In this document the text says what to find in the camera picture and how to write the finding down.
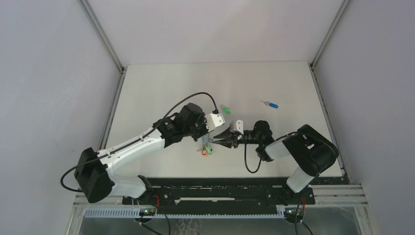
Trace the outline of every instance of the white enclosure wall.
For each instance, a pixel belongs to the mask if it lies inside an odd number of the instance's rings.
[[[90,0],[120,61],[313,60],[342,0]]]
[[[413,234],[415,1],[352,1],[317,67],[382,235]]]
[[[0,22],[0,234],[60,235],[59,179],[98,146],[118,71],[75,0],[2,1]]]

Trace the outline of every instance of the red object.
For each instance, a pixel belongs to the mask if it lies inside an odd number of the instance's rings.
[[[157,198],[157,204],[156,206],[159,207],[160,206],[160,198],[157,194],[154,194],[153,197]]]
[[[301,200],[302,200],[302,204],[303,204],[302,211],[304,211],[305,210],[305,204],[306,204],[305,198],[302,197]]]

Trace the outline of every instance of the green clip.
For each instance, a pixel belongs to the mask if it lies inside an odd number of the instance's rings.
[[[212,155],[212,149],[209,146],[206,146],[205,149],[208,155]]]
[[[225,114],[231,114],[230,108],[221,105],[221,109]]]

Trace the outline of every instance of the blue object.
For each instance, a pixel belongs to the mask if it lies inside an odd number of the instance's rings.
[[[271,107],[276,108],[276,109],[278,108],[278,105],[276,105],[274,103],[271,103],[269,101],[260,100],[260,102],[264,103],[266,106],[271,106]]]
[[[276,104],[274,104],[274,103],[270,103],[269,105],[270,105],[271,107],[273,107],[273,108],[276,108],[276,109],[278,108],[278,105],[276,105]]]

